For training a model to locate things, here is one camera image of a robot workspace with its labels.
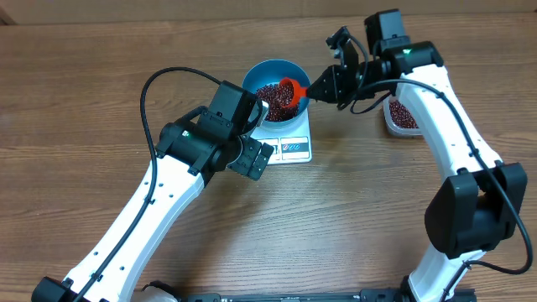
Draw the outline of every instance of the red scoop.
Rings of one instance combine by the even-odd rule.
[[[305,97],[305,90],[307,88],[300,87],[300,84],[298,81],[290,79],[290,78],[284,78],[279,82],[280,85],[291,83],[293,85],[293,98],[291,99],[291,103],[287,106],[282,106],[283,108],[289,108],[289,107],[295,107],[299,104],[300,98]]]

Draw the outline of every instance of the wooden table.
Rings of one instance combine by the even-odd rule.
[[[363,17],[0,28],[0,298],[27,301],[92,249],[149,163],[138,99],[156,70],[186,65],[240,84],[259,61],[285,58],[315,79],[334,64],[325,38]],[[537,242],[537,14],[405,17],[433,40],[468,114],[507,163],[529,176],[522,206]],[[156,137],[208,104],[216,87],[189,74],[149,91]],[[342,292],[397,287],[429,240],[424,212],[440,177],[423,139],[390,137],[383,114],[312,103],[314,157],[269,167],[261,181],[217,174],[163,240],[139,280],[184,293]],[[485,259],[522,265],[519,232]],[[480,300],[533,301],[537,273],[475,268],[461,287]]]

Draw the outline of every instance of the beans in container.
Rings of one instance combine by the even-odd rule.
[[[389,103],[389,113],[397,127],[405,129],[417,129],[418,124],[407,109],[399,101]]]
[[[269,104],[268,114],[265,121],[283,122],[288,121],[299,114],[299,106],[284,107],[291,103],[293,98],[293,85],[266,85],[259,88],[256,93],[262,101]]]

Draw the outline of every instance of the digital scale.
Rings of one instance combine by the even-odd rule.
[[[307,109],[296,120],[282,128],[271,128],[265,124],[269,122],[263,122],[257,127],[252,133],[252,138],[274,147],[274,153],[268,164],[298,164],[311,161],[310,119]]]
[[[310,85],[308,75],[297,64],[287,60],[266,60],[255,65],[244,77],[242,88],[255,93],[266,85],[277,85],[284,78],[294,79],[303,87]],[[274,147],[274,153],[268,164],[298,164],[311,161],[311,136],[308,105],[310,100],[300,99],[299,112],[296,117],[284,122],[264,121],[268,103],[263,102],[263,121],[253,130],[252,138]],[[258,109],[252,110],[250,119],[258,115]]]

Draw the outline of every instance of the black cable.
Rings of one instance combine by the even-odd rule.
[[[368,90],[368,89],[374,88],[375,86],[381,86],[381,85],[385,85],[385,84],[398,84],[398,83],[412,84],[412,85],[416,85],[416,86],[425,88],[425,89],[435,93],[436,96],[439,97],[440,99],[442,99],[442,101],[444,101],[444,103],[450,108],[450,110],[451,110],[451,112],[453,114],[453,117],[456,119],[456,122],[458,123],[459,128],[461,129],[462,135],[464,136],[464,138],[466,139],[466,141],[468,143],[468,147],[470,147],[471,155],[476,158],[476,161],[482,167],[483,171],[487,174],[487,177],[491,180],[491,182],[493,184],[493,188],[500,194],[500,196],[502,197],[503,201],[505,202],[505,204],[509,208],[509,211],[513,215],[513,218],[514,218],[514,220],[516,222],[517,227],[519,227],[520,234],[522,235],[522,238],[524,239],[524,245],[526,247],[526,263],[524,264],[524,266],[522,268],[518,268],[518,269],[502,268],[502,267],[499,267],[498,265],[487,263],[487,262],[484,262],[484,261],[481,261],[481,260],[470,260],[470,261],[465,261],[462,264],[461,268],[459,268],[459,271],[457,271],[457,273],[460,272],[460,274],[462,274],[462,272],[464,272],[464,269],[469,268],[471,265],[482,265],[482,266],[484,266],[486,268],[493,269],[493,270],[498,271],[500,273],[508,273],[508,274],[513,274],[513,275],[518,275],[518,274],[522,274],[522,273],[527,272],[529,270],[529,268],[531,267],[531,264],[533,263],[533,259],[534,259],[533,248],[531,246],[531,240],[529,238],[528,231],[526,230],[526,227],[525,227],[524,223],[520,219],[519,214],[514,209],[514,206],[511,203],[511,200],[507,196],[507,193],[502,188],[502,186],[500,185],[500,183],[498,182],[496,177],[494,177],[493,173],[487,167],[485,162],[482,160],[481,155],[479,154],[479,150],[474,145],[474,143],[472,141],[472,138],[470,137],[470,134],[468,133],[468,130],[467,130],[466,126],[464,125],[464,122],[462,121],[461,116],[459,115],[459,112],[455,109],[453,104],[451,104],[451,102],[447,99],[446,94],[444,94],[444,92],[441,92],[441,91],[437,90],[433,86],[429,86],[429,85],[427,85],[425,83],[422,83],[422,82],[419,82],[419,81],[408,80],[408,79],[392,79],[392,80],[378,81],[378,82],[375,82],[373,84],[364,86],[363,90]],[[451,279],[451,281],[450,281],[451,287],[459,279],[460,274],[459,274],[459,276],[455,275],[453,277],[453,279]],[[448,289],[445,289],[444,294],[443,294],[443,299],[446,298],[446,295],[451,290],[451,287],[448,286]]]
[[[354,103],[352,104],[351,106],[351,113],[352,114],[362,114],[362,113],[366,113],[366,112],[370,112],[372,111],[376,106],[378,106],[380,103],[384,102],[384,100],[386,98],[388,98],[390,95],[392,94],[392,92],[388,92],[386,93],[385,95],[381,96],[378,100],[376,100],[371,106],[367,107],[366,109],[360,111],[360,112],[355,112],[354,111],[354,106],[356,105],[357,103],[357,100],[354,101]]]
[[[151,168],[152,168],[151,185],[149,185],[148,194],[145,196],[145,199],[143,200],[142,207],[140,208],[140,211],[138,212],[136,217],[134,217],[133,222],[128,227],[128,229],[125,231],[125,233],[123,234],[123,236],[121,237],[119,242],[117,242],[117,244],[113,248],[113,250],[108,254],[108,256],[101,263],[101,265],[99,266],[97,271],[95,271],[95,273],[91,275],[90,279],[88,280],[86,285],[84,285],[84,288],[82,288],[82,290],[76,295],[76,297],[73,300],[73,302],[80,301],[84,297],[84,294],[86,294],[87,291],[90,289],[90,287],[100,278],[100,276],[102,275],[102,272],[104,271],[104,269],[112,261],[114,256],[116,256],[117,252],[123,246],[123,244],[127,241],[128,237],[131,235],[131,233],[133,232],[134,228],[139,223],[140,219],[142,219],[142,215],[144,214],[145,210],[148,208],[148,205],[151,203],[151,198],[152,198],[153,193],[154,193],[154,188],[157,185],[157,156],[156,156],[156,153],[155,153],[155,150],[154,150],[153,139],[151,138],[151,132],[149,131],[148,119],[147,119],[147,117],[145,115],[145,96],[147,95],[149,86],[154,81],[154,79],[156,79],[160,75],[163,75],[163,74],[165,74],[167,72],[171,72],[171,71],[192,72],[192,73],[195,73],[197,75],[204,76],[205,78],[217,83],[218,85],[221,84],[221,82],[217,78],[215,78],[215,77],[213,77],[211,75],[208,75],[205,72],[202,72],[202,71],[199,71],[199,70],[196,70],[196,69],[193,69],[193,68],[189,68],[189,67],[169,67],[169,68],[164,68],[162,70],[159,70],[159,71],[155,72],[145,82],[145,85],[143,86],[143,89],[142,89],[142,96],[140,97],[140,114],[141,114],[141,117],[142,117],[143,131],[145,132],[145,137],[146,137],[146,139],[148,141],[149,153],[151,154]]]
[[[360,75],[361,78],[357,79],[358,88],[355,90],[355,92],[352,94],[352,96],[348,99],[348,101],[343,102],[341,104],[337,104],[337,109],[338,110],[343,110],[343,109],[347,108],[352,103],[354,98],[357,96],[357,92],[362,88],[363,83],[365,82],[365,79],[366,79],[366,74],[368,73],[368,64],[369,64],[368,51],[363,46],[363,44],[358,39],[356,39],[353,35],[349,34],[349,39],[351,39],[354,42],[354,44],[356,44],[358,46],[358,48],[360,49],[360,51],[362,52],[362,55],[363,55],[363,58],[364,58],[364,67],[363,67],[363,73]]]
[[[368,63],[369,63],[369,55],[368,55],[368,51],[366,50],[365,47],[363,47],[363,44],[358,41],[358,39],[356,39],[353,35],[349,34],[349,38],[358,46],[358,48],[360,49],[360,51],[362,51],[362,55],[363,55],[363,59],[364,59],[364,67],[363,67],[363,73],[361,74],[361,78],[360,78],[360,82],[358,83],[358,90],[360,88],[362,88],[363,86],[363,83],[365,81],[365,78],[366,78],[366,74],[368,73]]]

